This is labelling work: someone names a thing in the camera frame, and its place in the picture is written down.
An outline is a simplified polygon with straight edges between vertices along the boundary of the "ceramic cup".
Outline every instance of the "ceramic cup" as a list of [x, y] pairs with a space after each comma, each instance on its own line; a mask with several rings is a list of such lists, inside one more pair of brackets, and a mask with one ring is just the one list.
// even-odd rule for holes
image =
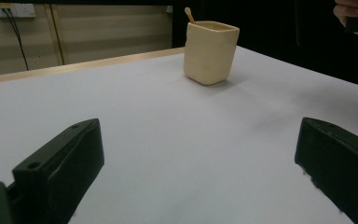
[[187, 25], [184, 71], [202, 85], [225, 80], [231, 70], [240, 29], [216, 21]]

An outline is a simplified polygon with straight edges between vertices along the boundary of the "black cable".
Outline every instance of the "black cable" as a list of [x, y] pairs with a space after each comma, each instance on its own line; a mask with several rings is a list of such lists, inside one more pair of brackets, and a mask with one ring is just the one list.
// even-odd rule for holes
[[10, 8], [3, 8], [2, 10], [5, 12], [5, 14], [7, 14], [7, 18], [10, 21], [11, 27], [13, 28], [14, 33], [16, 33], [16, 37], [19, 40], [19, 44], [20, 44], [22, 58], [25, 61], [25, 66], [27, 67], [27, 71], [29, 71], [27, 58], [25, 57], [24, 48], [22, 47], [21, 35], [20, 35], [19, 28], [17, 27], [17, 23], [14, 20], [14, 17], [13, 17], [13, 14], [11, 13]]

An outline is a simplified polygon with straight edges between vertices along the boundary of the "beige wall panel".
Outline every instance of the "beige wall panel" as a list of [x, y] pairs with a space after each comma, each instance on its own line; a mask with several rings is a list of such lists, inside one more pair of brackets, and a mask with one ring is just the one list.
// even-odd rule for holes
[[[43, 5], [34, 5], [36, 18], [16, 19], [30, 70], [58, 65]], [[8, 19], [0, 19], [0, 74], [25, 71], [25, 63]]]
[[161, 6], [57, 5], [65, 63], [172, 46], [172, 14]]

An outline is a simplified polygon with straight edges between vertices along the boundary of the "white table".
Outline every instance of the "white table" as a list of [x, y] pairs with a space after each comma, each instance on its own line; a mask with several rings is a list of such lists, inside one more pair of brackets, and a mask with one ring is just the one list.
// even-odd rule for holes
[[105, 166], [70, 223], [352, 223], [294, 156], [303, 117], [358, 135], [358, 85], [238, 47], [227, 81], [205, 87], [181, 52], [0, 82], [0, 181], [98, 118]]

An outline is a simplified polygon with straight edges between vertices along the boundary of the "screw hole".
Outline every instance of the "screw hole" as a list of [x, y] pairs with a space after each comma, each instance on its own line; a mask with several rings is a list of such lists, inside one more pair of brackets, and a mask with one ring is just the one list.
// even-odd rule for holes
[[36, 167], [38, 167], [40, 165], [40, 162], [33, 162], [31, 164], [28, 165], [28, 169], [34, 169]]

